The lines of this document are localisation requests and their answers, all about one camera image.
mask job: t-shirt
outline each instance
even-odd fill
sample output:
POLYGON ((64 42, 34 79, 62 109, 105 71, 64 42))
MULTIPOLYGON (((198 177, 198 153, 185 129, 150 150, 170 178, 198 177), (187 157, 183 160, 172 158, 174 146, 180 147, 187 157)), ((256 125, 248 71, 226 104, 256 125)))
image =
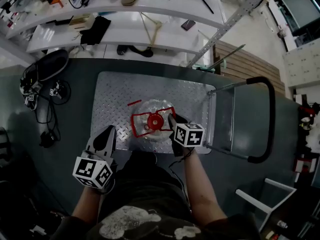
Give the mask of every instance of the t-shirt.
POLYGON ((62 220, 52 240, 259 240, 254 223, 235 215, 201 227, 182 190, 150 180, 120 180, 104 199, 98 224, 76 217, 62 220))

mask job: wooden panel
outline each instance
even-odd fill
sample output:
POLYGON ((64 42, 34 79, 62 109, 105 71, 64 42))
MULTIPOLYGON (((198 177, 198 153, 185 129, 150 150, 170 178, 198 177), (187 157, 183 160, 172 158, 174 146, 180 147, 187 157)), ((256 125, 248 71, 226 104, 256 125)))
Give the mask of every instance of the wooden panel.
MULTIPOLYGON (((228 47, 223 46, 223 45, 217 45, 217 50, 221 51, 221 52, 224 52, 224 53, 230 53, 234 49, 228 48, 228 47)), ((238 61, 241 61, 243 63, 246 63, 246 64, 248 64, 248 65, 250 65, 250 66, 252 66, 254 68, 257 68, 257 69, 259 69, 261 71, 265 71, 266 73, 268 73, 270 75, 273 75, 275 77, 280 77, 279 71, 275 72, 274 70, 271 70, 271 69, 267 68, 267 66, 261 66, 260 64, 257 64, 248 55, 241 54, 240 51, 237 51, 235 54, 233 54, 233 58, 238 60, 238 61)))
MULTIPOLYGON (((217 49, 217 53, 221 55, 221 57, 226 56, 228 54, 227 51, 221 50, 221 49, 217 49)), ((247 62, 244 59, 239 59, 240 57, 237 56, 236 54, 231 55, 230 57, 228 57, 226 59, 227 63, 233 64, 233 65, 237 65, 243 69, 247 69, 250 70, 260 76, 269 78, 270 80, 278 83, 281 86, 285 86, 283 82, 281 82, 280 77, 278 75, 275 75, 273 73, 268 72, 268 70, 261 69, 259 67, 255 67, 253 66, 253 63, 247 62)))
MULTIPOLYGON (((217 48, 221 48, 227 52, 231 52, 233 51, 235 48, 237 48, 236 46, 233 46, 231 44, 228 44, 226 42, 222 42, 222 41, 218 41, 217 43, 217 48)), ((245 51, 245 50, 240 50, 237 51, 236 53, 237 55, 243 57, 246 60, 249 60, 263 68, 267 68, 268 70, 270 70, 271 72, 279 75, 279 69, 277 69, 275 66, 271 65, 270 63, 268 63, 267 61, 264 61, 263 59, 245 51)))
MULTIPOLYGON (((215 52, 220 57, 226 56, 234 49, 236 49, 235 46, 222 41, 219 41, 215 45, 215 52)), ((278 94, 285 95, 285 85, 281 82, 279 70, 244 50, 237 51, 226 59, 226 68, 221 67, 221 74, 234 81, 243 81, 260 76, 266 77, 271 81, 274 90, 278 94)))
POLYGON ((285 89, 285 85, 276 77, 271 76, 271 75, 269 75, 263 71, 260 71, 260 70, 254 70, 254 68, 250 68, 250 66, 248 66, 248 67, 242 66, 241 62, 238 62, 237 60, 234 60, 231 57, 228 57, 226 59, 226 66, 227 66, 227 68, 245 73, 251 77, 260 77, 260 76, 266 77, 272 82, 272 84, 274 86, 277 86, 283 90, 285 89))
POLYGON ((239 67, 239 66, 234 65, 234 64, 231 64, 231 63, 229 63, 229 64, 227 63, 227 68, 232 69, 232 70, 234 70, 234 71, 238 71, 238 72, 245 73, 246 75, 250 76, 251 78, 261 77, 261 76, 266 77, 266 78, 268 78, 268 79, 271 81, 271 83, 272 83, 272 85, 273 85, 274 87, 277 87, 277 88, 279 88, 280 90, 283 90, 283 91, 285 90, 285 88, 284 88, 283 85, 281 85, 281 84, 279 84, 279 83, 277 83, 277 82, 275 82, 275 81, 272 81, 268 76, 261 75, 261 74, 257 74, 257 73, 255 73, 255 72, 252 72, 252 71, 248 70, 248 69, 239 67))
MULTIPOLYGON (((241 82, 241 81, 243 81, 245 79, 251 78, 251 76, 249 76, 249 75, 246 75, 244 73, 232 70, 230 68, 221 68, 221 75, 229 77, 230 79, 232 79, 233 81, 236 81, 236 82, 241 82)), ((259 86, 259 87, 267 88, 266 85, 264 85, 263 83, 258 83, 258 84, 255 84, 255 85, 259 86)), ((282 96, 285 95, 285 91, 284 90, 279 89, 276 86, 273 86, 273 87, 274 87, 274 91, 276 93, 278 93, 278 94, 280 94, 282 96)))

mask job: black cable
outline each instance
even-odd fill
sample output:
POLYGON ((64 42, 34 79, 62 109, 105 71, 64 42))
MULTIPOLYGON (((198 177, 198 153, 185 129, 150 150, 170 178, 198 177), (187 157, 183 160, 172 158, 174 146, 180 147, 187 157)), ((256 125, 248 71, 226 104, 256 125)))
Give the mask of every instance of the black cable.
POLYGON ((189 206, 190 206, 190 202, 189 202, 189 199, 188 199, 186 190, 185 190, 185 184, 184 184, 184 182, 179 178, 179 176, 171 169, 171 167, 172 167, 174 164, 180 163, 181 161, 183 161, 183 160, 185 160, 186 158, 188 158, 188 157, 191 155, 191 153, 194 151, 194 149, 195 149, 194 147, 193 147, 192 149, 189 149, 190 152, 189 152, 188 154, 186 154, 186 155, 185 155, 184 157, 182 157, 180 160, 174 161, 173 163, 171 163, 171 164, 169 165, 170 171, 171 171, 171 172, 173 173, 173 175, 178 179, 178 181, 180 182, 180 184, 181 184, 181 186, 182 186, 182 191, 183 191, 184 198, 185 198, 185 200, 187 201, 187 203, 189 204, 189 206))
POLYGON ((61 103, 56 103, 53 101, 53 97, 50 96, 49 98, 40 94, 38 91, 36 91, 35 89, 33 89, 32 87, 30 88, 30 90, 33 91, 33 93, 30 93, 32 95, 37 95, 43 99, 45 99, 46 101, 48 101, 48 107, 47 107, 47 111, 46 111, 46 121, 45 122, 40 122, 38 119, 38 112, 37 112, 37 108, 34 111, 35 114, 35 119, 37 121, 37 123, 39 124, 46 124, 46 127, 48 129, 48 131, 50 132, 54 132, 54 130, 56 130, 57 135, 56 135, 56 140, 60 141, 61 140, 61 133, 60 133, 60 129, 59 129, 59 122, 58 122, 58 117, 57 117, 57 113, 56 113, 56 109, 55 109, 55 105, 60 106, 63 104, 66 104, 71 97, 71 93, 72 93, 72 89, 70 84, 65 81, 65 80, 60 80, 60 82, 65 83, 69 89, 69 94, 67 96, 66 101, 61 102, 61 103))
POLYGON ((90 1, 90 0, 88 0, 87 2, 82 2, 82 0, 81 0, 81 2, 80 2, 81 5, 80 5, 80 7, 75 7, 70 0, 69 0, 69 3, 70 3, 70 5, 71 5, 73 8, 75 8, 75 9, 80 9, 83 5, 87 6, 88 3, 89 3, 89 1, 90 1))
POLYGON ((79 32, 79 34, 74 39, 72 39, 72 41, 76 40, 80 35, 81 33, 79 32))
POLYGON ((66 209, 62 206, 62 204, 58 201, 58 199, 56 198, 56 196, 54 195, 54 193, 50 190, 50 188, 44 183, 44 181, 38 177, 39 182, 41 182, 45 188, 50 192, 51 196, 53 197, 53 199, 57 202, 57 204, 61 207, 61 209, 64 211, 65 215, 69 215, 69 213, 66 211, 66 209))

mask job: wire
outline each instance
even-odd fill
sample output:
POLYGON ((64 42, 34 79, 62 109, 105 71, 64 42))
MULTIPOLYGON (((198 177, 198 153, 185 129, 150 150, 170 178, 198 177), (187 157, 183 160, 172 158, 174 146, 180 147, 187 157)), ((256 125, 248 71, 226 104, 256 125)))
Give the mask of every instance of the wire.
POLYGON ((72 39, 72 41, 76 40, 80 35, 81 35, 81 33, 79 32, 79 34, 78 34, 76 37, 74 37, 74 38, 72 39))
POLYGON ((189 204, 189 206, 190 206, 190 202, 189 202, 189 198, 188 198, 188 196, 187 196, 186 190, 185 190, 185 184, 184 184, 184 182, 179 178, 179 176, 174 172, 174 170, 171 169, 171 167, 172 167, 174 164, 180 163, 181 161, 183 161, 183 160, 185 160, 186 158, 188 158, 188 157, 191 155, 191 153, 194 151, 194 149, 195 149, 194 147, 193 147, 192 149, 189 149, 190 152, 189 152, 187 155, 185 155, 184 157, 182 157, 180 160, 174 161, 173 163, 171 163, 171 164, 169 165, 170 171, 173 173, 173 175, 177 178, 177 180, 180 182, 180 184, 181 184, 181 186, 182 186, 182 191, 183 191, 184 198, 185 198, 185 200, 187 201, 187 203, 189 204))
POLYGON ((116 179, 114 178, 113 179, 113 185, 112 185, 112 187, 111 187, 111 189, 109 190, 109 191, 107 191, 107 192, 98 192, 100 195, 108 195, 108 194, 110 194, 110 192, 112 191, 112 190, 114 190, 114 188, 115 188, 115 185, 116 185, 116 179))
POLYGON ((61 207, 61 209, 65 212, 65 215, 69 215, 69 213, 66 211, 66 209, 62 206, 62 204, 58 201, 58 199, 56 198, 56 196, 54 195, 54 193, 50 190, 50 188, 44 183, 44 181, 38 177, 39 182, 41 182, 45 188, 50 192, 51 196, 53 197, 53 199, 57 202, 57 204, 61 207))
POLYGON ((70 5, 71 5, 73 8, 75 8, 75 9, 80 9, 80 8, 83 6, 82 1, 80 2, 80 3, 81 3, 80 7, 75 7, 70 0, 69 0, 69 3, 70 3, 70 5))
POLYGON ((70 0, 69 0, 69 3, 73 8, 80 9, 82 6, 88 6, 89 1, 90 0, 81 0, 80 2, 81 5, 79 7, 75 7, 70 0))
POLYGON ((47 106, 47 111, 46 111, 46 121, 39 121, 38 119, 38 112, 37 112, 37 108, 34 110, 34 114, 35 114, 35 119, 36 119, 36 122, 39 123, 39 124, 44 124, 46 125, 48 131, 50 132, 54 132, 56 130, 57 132, 57 135, 56 135, 56 140, 57 141, 60 141, 61 140, 61 133, 60 133, 60 129, 59 129, 59 122, 58 122, 58 117, 57 117, 57 113, 56 113, 56 109, 55 109, 55 105, 57 106, 61 106, 61 105, 64 105, 66 104, 69 100, 70 100, 70 97, 71 97, 71 93, 72 93, 72 90, 71 90, 71 86, 70 84, 65 81, 65 80, 60 80, 60 82, 62 83, 65 83, 69 89, 69 94, 66 98, 66 100, 64 102, 61 102, 61 103, 56 103, 54 102, 53 100, 53 97, 50 96, 49 98, 40 94, 38 91, 36 91, 35 89, 33 89, 32 87, 30 88, 30 90, 32 90, 33 92, 30 93, 32 95, 37 95, 41 98, 43 98, 44 100, 48 101, 48 106, 47 106))

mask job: printed shirt graphic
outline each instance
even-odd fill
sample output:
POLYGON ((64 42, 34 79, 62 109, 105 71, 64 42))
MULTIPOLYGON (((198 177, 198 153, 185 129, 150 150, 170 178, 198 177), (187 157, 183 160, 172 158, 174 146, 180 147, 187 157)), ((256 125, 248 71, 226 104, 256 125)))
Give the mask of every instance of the printed shirt graphic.
POLYGON ((171 233, 167 232, 167 226, 162 228, 162 224, 165 224, 165 221, 161 223, 161 216, 154 212, 154 210, 149 213, 138 207, 124 206, 101 222, 99 233, 106 239, 135 239, 136 237, 129 238, 125 236, 126 231, 134 231, 146 223, 149 223, 148 226, 144 227, 142 232, 139 230, 138 236, 147 236, 155 233, 163 238, 181 240, 183 237, 194 238, 196 234, 201 233, 201 230, 194 225, 178 227, 171 233))

